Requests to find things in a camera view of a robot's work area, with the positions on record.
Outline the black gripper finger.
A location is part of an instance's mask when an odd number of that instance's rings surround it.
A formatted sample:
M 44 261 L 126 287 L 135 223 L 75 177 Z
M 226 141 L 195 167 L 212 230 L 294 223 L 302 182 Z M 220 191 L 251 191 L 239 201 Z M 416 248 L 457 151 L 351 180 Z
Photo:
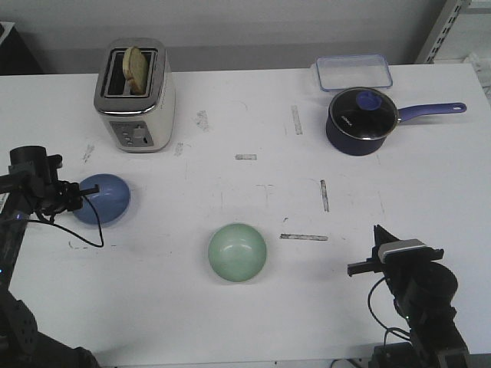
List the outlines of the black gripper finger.
M 380 247 L 383 244 L 400 241 L 399 238 L 392 235 L 389 231 L 383 228 L 381 225 L 374 226 L 374 248 L 373 253 L 378 253 Z
M 91 194 L 99 193 L 99 185 L 94 185 L 93 187 L 88 189 L 80 189 L 79 193 L 81 196 L 88 196 Z

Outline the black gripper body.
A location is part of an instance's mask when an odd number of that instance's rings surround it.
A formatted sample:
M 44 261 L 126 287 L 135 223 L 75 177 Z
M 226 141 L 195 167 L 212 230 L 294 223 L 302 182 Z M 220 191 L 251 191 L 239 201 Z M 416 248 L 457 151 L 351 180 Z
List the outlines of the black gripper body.
M 348 264 L 347 273 L 349 276 L 367 272 L 387 272 L 390 268 L 403 268 L 411 264 L 423 261 L 437 261 L 443 258 L 443 249 L 431 247 L 404 248 L 399 251 L 389 251 L 383 253 L 383 257 L 370 257 L 365 261 Z
M 7 175 L 7 213 L 57 215 L 83 206 L 79 184 L 58 178 L 62 156 L 43 146 L 22 146 L 10 151 Z

